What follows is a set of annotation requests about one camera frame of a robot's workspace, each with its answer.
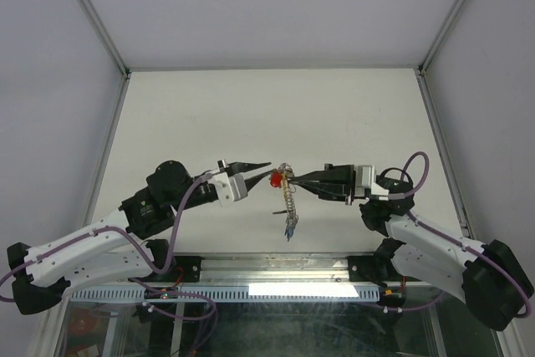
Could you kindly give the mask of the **red key tag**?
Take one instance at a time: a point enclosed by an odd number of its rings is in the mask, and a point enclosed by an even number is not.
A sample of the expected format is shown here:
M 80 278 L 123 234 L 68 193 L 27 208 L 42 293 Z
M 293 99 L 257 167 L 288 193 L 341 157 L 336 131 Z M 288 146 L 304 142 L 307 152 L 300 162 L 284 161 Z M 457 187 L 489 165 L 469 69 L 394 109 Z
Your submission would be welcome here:
M 283 182 L 283 174 L 279 171 L 274 171 L 270 176 L 270 186 L 273 188 L 281 188 Z

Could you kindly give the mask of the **metal keyring holder with rings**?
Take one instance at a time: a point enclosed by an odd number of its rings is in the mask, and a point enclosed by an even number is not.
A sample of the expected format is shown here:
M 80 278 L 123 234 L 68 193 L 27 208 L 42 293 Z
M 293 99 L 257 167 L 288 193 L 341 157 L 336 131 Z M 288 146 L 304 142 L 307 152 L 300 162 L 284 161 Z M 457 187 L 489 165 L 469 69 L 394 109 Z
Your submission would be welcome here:
M 293 168 L 286 162 L 282 163 L 275 171 L 279 171 L 283 174 L 283 182 L 281 189 L 283 192 L 283 200 L 285 205 L 286 214 L 286 227 L 298 225 L 298 214 L 295 207 L 295 200 L 293 194 L 295 190 L 290 185 L 290 179 L 293 178 Z

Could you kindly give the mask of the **blue key tag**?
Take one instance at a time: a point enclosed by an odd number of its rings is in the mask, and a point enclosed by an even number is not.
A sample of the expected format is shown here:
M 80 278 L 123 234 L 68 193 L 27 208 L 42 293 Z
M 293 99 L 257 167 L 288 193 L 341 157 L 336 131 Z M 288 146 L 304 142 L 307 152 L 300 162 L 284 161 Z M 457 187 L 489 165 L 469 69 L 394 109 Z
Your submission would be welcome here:
M 290 242 L 291 238 L 293 237 L 293 234 L 294 234 L 294 229 L 295 227 L 290 225 L 290 226 L 287 226 L 286 229 L 285 229 L 285 237 L 287 239 L 288 242 Z

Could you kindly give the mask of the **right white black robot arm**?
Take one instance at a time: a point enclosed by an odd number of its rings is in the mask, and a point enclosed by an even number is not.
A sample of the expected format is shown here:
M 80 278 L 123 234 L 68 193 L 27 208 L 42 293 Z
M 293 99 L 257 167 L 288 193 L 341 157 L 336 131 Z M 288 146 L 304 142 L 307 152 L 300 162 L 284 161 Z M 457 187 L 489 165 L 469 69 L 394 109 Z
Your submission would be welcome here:
M 332 166 L 291 179 L 325 201 L 359 200 L 365 226 L 384 236 L 374 258 L 383 279 L 397 274 L 428 283 L 463 302 L 489 329 L 503 331 L 532 313 L 534 287 L 512 249 L 465 237 L 412 211 L 421 184 L 373 166 Z

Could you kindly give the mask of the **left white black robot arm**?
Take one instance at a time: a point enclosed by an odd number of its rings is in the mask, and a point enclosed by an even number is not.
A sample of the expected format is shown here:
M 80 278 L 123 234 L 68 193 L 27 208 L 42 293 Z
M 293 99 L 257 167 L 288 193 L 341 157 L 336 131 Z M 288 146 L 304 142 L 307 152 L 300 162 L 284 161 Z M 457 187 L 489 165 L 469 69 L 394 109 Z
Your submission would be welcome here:
M 109 215 L 41 246 L 17 242 L 7 249 L 12 294 L 2 297 L 23 315 L 51 309 L 83 288 L 150 275 L 166 280 L 175 271 L 174 248 L 183 212 L 213 202 L 229 206 L 248 196 L 269 164 L 220 160 L 191 175 L 179 161 L 165 161 L 146 185 Z

